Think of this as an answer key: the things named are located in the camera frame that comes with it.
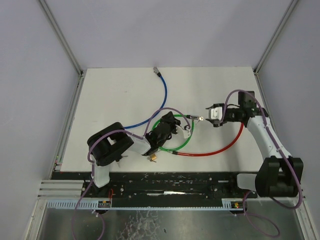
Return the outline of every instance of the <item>blue cable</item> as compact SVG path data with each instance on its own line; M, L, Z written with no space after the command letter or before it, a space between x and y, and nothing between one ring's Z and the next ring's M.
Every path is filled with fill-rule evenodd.
M162 109L162 108L165 106L166 101L167 101L168 90L167 90L166 82L165 82L164 78L162 77L162 75L160 75L159 78L162 80L163 86L164 86L164 100L163 100L163 102L162 102L162 104L161 104L161 107L160 107L160 109ZM133 129L133 128L139 127L139 126L141 126L141 125L146 124L147 122L149 122L149 120L150 120L150 118L148 118L147 120L142 121L142 122L140 122L140 123L138 123L138 124L135 124L135 125L125 126L124 129Z

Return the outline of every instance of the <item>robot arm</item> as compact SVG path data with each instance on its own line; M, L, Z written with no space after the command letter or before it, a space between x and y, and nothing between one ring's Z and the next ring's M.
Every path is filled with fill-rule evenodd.
M120 122L115 122L92 135L87 141L89 148L105 134L118 130L125 129ZM161 117L160 123L156 128L147 133L145 137L141 137L141 139L129 136L125 132L116 132L104 138L94 147L91 154L91 159L94 162L92 170L94 171L94 184L101 188L109 183L110 164L114 161L119 162L123 158L122 154L125 151L129 150L143 156L151 156L167 140L172 138L172 134L177 134L178 132L183 132L184 137L188 138L191 134L191 129L188 126L182 127L181 122L170 111Z
M250 131L254 137L261 155L264 159L262 166L257 174L239 173L237 175L237 185L241 189L248 189L257 192L261 197L295 197L298 194L298 188L295 180L279 153L279 149L274 144L273 139L267 132L266 127L278 143L285 157L289 160L298 180L301 180L303 171L303 162L300 158L294 158L281 144L274 129L271 126L270 118L266 110L263 113L266 119L264 123L263 114L257 107L254 98L245 94L238 93L238 108L226 108L223 117L225 104L219 103L209 107L208 121L214 127L220 127L227 122L240 122Z

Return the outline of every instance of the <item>white wall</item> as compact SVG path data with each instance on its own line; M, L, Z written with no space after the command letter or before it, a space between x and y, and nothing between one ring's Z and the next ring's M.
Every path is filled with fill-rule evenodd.
M302 184L320 226L320 1L298 4L260 78L281 141L304 163Z
M36 0L0 8L0 238L23 235L77 75Z
M255 66L291 0L47 0L81 67Z

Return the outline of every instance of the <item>metal floor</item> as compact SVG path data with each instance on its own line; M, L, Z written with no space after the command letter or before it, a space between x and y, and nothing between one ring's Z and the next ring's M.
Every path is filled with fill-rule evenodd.
M282 240L303 240L295 211L272 201L250 201L248 212L264 215L280 228ZM73 240L73 210L46 209L39 240ZM103 215L106 230L103 240L242 240L270 239L257 232L243 215L227 211L135 211L110 210ZM276 230L268 222L252 218L269 234ZM101 219L88 210L78 210L74 230L77 240L95 240L102 230Z

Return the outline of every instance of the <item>cable end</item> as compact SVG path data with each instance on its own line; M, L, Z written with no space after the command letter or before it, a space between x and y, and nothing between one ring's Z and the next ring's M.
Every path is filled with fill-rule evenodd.
M154 67L154 68L153 68L153 72L154 72L159 78L161 77L161 73L160 73L160 71L158 70L157 67Z
M203 121L204 117L203 116L196 116L196 115L186 115L187 119L192 119L192 120L199 120L199 121Z

